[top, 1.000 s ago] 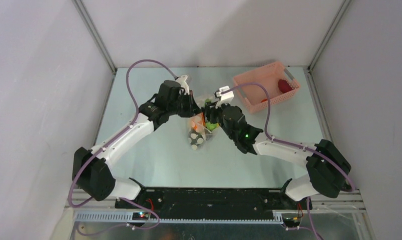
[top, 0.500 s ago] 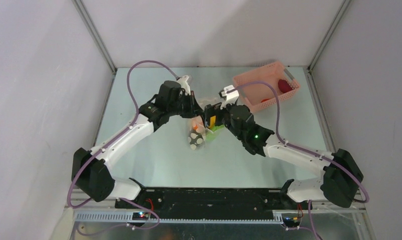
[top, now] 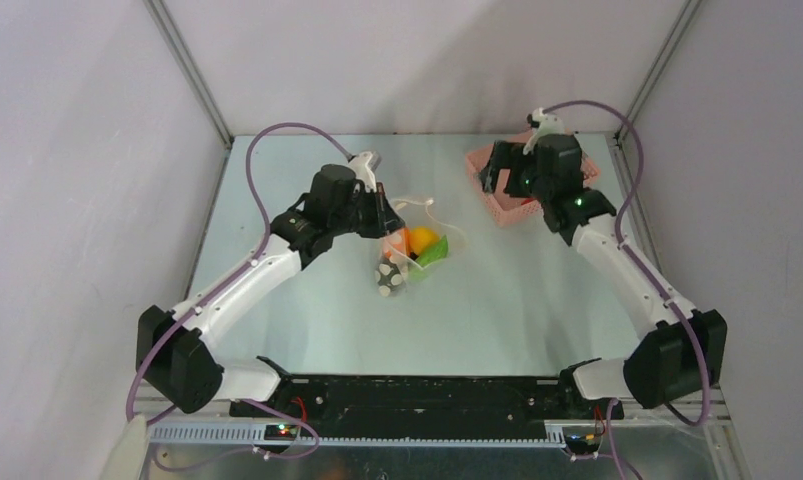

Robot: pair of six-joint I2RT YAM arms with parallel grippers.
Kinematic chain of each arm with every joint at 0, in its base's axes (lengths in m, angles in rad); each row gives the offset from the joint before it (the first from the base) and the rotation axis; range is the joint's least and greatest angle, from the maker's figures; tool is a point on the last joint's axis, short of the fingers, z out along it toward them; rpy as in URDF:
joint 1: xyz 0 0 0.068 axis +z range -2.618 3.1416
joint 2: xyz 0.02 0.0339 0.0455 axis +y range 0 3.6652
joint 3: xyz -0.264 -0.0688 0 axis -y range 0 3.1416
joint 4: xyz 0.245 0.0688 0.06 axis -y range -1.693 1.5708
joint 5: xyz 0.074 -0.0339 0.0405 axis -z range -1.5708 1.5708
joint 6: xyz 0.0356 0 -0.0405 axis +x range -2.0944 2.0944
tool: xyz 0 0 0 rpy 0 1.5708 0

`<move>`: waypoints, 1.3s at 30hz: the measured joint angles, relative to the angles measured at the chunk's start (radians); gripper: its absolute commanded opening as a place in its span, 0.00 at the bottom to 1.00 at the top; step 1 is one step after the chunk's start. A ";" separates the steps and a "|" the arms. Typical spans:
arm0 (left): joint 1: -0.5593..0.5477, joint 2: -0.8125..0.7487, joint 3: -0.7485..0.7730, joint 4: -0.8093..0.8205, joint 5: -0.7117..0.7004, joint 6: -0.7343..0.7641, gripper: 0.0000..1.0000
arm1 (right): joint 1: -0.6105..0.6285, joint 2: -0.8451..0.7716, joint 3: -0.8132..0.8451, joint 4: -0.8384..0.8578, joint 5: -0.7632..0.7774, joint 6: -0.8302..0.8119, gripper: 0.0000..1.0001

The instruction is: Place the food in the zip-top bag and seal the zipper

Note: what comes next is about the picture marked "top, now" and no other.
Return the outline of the green cucumber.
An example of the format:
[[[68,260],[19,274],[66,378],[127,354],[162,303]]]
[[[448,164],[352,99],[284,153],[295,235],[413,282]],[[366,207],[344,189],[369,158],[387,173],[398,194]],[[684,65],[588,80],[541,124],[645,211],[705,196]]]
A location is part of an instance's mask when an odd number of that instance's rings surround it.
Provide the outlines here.
[[[408,270],[408,280],[417,282],[425,279],[449,254],[449,242],[446,236],[440,237],[436,243],[426,248],[416,257]]]

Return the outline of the dark green avocado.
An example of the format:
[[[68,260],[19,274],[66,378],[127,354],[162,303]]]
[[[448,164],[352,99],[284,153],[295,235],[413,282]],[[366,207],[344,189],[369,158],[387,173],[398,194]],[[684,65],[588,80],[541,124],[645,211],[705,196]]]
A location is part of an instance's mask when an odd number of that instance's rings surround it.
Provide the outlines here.
[[[399,294],[406,285],[405,271],[396,263],[381,262],[375,269],[377,291],[382,297]]]

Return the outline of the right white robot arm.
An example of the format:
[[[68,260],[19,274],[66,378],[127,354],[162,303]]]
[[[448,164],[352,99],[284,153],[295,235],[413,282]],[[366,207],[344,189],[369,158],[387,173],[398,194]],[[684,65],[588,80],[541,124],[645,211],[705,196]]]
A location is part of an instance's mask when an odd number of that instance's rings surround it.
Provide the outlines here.
[[[632,398],[653,409],[710,391],[721,376],[726,320],[682,296],[626,237],[619,210],[586,185],[584,158],[569,134],[544,135],[532,148],[498,140],[476,175],[486,195],[540,204],[547,228],[612,286],[639,339],[624,359],[574,367],[558,392],[560,408],[583,418],[599,399]]]

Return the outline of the orange fruit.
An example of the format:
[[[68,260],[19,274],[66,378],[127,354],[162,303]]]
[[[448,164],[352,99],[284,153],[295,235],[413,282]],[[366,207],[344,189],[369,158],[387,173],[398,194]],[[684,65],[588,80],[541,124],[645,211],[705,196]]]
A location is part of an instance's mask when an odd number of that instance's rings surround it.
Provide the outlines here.
[[[387,258],[392,258],[393,256],[408,257],[410,254],[408,237],[409,229],[406,227],[384,237],[381,247],[383,255]]]

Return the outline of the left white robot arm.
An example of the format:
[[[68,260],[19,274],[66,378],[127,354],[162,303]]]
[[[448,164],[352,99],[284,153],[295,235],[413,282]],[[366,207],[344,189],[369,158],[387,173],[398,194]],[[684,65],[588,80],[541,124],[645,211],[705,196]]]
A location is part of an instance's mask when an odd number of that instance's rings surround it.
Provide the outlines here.
[[[168,310],[153,305],[140,315],[138,376],[185,414],[218,400],[254,400],[269,416],[285,414],[293,390],[281,373],[267,360],[225,363],[223,337],[335,238],[382,239],[403,226],[370,160],[323,166],[309,191],[277,215],[266,238],[216,283]]]

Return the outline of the yellow lemon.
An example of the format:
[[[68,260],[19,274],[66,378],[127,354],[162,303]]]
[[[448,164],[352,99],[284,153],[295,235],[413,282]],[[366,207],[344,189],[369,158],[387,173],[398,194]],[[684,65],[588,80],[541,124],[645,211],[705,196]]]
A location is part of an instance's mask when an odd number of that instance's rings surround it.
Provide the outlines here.
[[[410,253],[420,256],[440,239],[440,235],[428,227],[419,226],[411,228],[408,237]]]

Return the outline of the clear dotted zip top bag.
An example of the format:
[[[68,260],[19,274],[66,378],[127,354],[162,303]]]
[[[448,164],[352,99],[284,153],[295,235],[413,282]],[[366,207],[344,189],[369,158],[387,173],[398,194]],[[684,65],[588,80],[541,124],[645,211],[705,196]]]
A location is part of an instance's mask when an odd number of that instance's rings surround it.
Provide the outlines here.
[[[390,206],[404,227],[377,243],[373,274],[378,294],[396,297],[427,279],[468,244],[466,232],[437,216],[432,197],[399,197]]]

